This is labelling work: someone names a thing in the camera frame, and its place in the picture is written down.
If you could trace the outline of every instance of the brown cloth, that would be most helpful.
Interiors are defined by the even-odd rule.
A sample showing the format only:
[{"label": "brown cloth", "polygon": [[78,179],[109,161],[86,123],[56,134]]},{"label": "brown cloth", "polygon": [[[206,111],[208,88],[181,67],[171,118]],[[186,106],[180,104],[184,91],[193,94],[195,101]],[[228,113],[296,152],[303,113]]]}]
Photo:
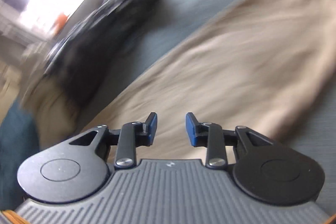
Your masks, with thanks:
[{"label": "brown cloth", "polygon": [[204,158],[185,114],[271,138],[285,132],[331,77],[336,0],[238,0],[128,86],[86,128],[120,128],[158,114],[152,147],[138,158]]}]

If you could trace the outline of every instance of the gray table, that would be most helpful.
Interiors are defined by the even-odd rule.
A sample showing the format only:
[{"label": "gray table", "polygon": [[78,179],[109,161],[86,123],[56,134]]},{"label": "gray table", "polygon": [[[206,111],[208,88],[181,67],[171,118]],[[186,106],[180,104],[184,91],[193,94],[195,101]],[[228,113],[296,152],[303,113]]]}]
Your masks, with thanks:
[{"label": "gray table", "polygon": [[[158,58],[233,1],[162,0],[155,15],[127,42],[126,47],[130,47],[131,50],[111,57],[113,64],[110,72],[90,105],[82,111],[78,130]],[[325,90],[309,118],[297,125],[296,137],[286,140],[288,145],[316,159],[323,166],[326,181],[318,203],[330,214],[336,212],[335,81]]]}]

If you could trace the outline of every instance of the screw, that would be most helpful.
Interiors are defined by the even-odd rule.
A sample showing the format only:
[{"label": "screw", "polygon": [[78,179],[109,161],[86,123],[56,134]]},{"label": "screw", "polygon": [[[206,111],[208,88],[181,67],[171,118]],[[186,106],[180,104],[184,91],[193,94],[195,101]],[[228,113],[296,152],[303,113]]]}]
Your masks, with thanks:
[{"label": "screw", "polygon": [[115,162],[119,166],[130,166],[133,164],[133,160],[130,158],[122,158]]},{"label": "screw", "polygon": [[209,160],[209,165],[211,166],[223,166],[226,164],[226,160],[220,158],[213,158]]}]

